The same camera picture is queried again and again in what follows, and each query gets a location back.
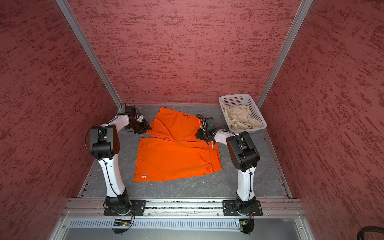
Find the red wall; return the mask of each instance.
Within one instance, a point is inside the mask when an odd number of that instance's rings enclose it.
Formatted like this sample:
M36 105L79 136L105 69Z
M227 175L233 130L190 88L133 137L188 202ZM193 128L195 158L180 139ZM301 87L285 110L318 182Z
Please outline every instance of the red wall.
M116 105L54 0L0 4L0 239L47 239Z
M314 1L262 107L316 240L384 227L383 61L382 1Z
M123 101L254 100L301 0L68 0Z

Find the beige cloth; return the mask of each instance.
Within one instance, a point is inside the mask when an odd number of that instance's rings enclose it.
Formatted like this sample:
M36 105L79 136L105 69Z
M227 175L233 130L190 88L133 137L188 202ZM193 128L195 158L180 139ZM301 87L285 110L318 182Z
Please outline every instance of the beige cloth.
M231 107L224 105L223 102L221 104L232 130L244 130L263 126L257 119L251 117L249 106Z

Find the orange shorts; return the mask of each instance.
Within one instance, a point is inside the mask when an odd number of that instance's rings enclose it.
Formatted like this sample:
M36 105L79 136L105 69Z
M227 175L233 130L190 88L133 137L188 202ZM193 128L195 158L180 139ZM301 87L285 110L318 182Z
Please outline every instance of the orange shorts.
M151 123L149 138L141 138L135 182L198 177L221 170L218 145L196 139L200 119L161 108Z

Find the gray marble floor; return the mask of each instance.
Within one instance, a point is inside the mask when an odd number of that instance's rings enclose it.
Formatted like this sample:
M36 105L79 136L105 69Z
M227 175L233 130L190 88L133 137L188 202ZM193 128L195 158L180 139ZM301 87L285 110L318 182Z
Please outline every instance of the gray marble floor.
M164 106L188 114L202 114L213 117L215 124L228 129L220 106ZM152 122L160 106L137 106L148 122ZM119 131L120 153L119 168L122 181L127 188L129 197L234 197L237 190L237 170L231 162L228 148L219 144L222 170L201 177L190 177L165 182L134 182L137 149L139 138L150 137L146 134L137 135L124 130ZM255 171L254 191L256 197L286 196L282 183L268 151L263 133L257 131L250 134L260 153L260 161ZM98 166L91 178L83 197L105 197L106 186L103 173Z

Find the laundry basket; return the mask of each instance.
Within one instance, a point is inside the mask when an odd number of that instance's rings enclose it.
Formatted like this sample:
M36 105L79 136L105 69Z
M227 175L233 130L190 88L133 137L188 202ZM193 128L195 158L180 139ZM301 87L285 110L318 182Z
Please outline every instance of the laundry basket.
M218 101L221 106L221 111L223 111L225 121L227 122L228 128L231 132L243 132L243 131L255 132L255 131L266 128L266 122L259 108L257 107L256 103L253 101L252 97L249 94L226 95L226 96L219 97ZM257 119L263 126L258 128L246 129L246 130L233 130L229 125L227 117L225 116L224 106L222 105L222 102L224 103L224 105L228 105L231 107L237 107L239 105L249 106L249 110L251 110L251 117Z

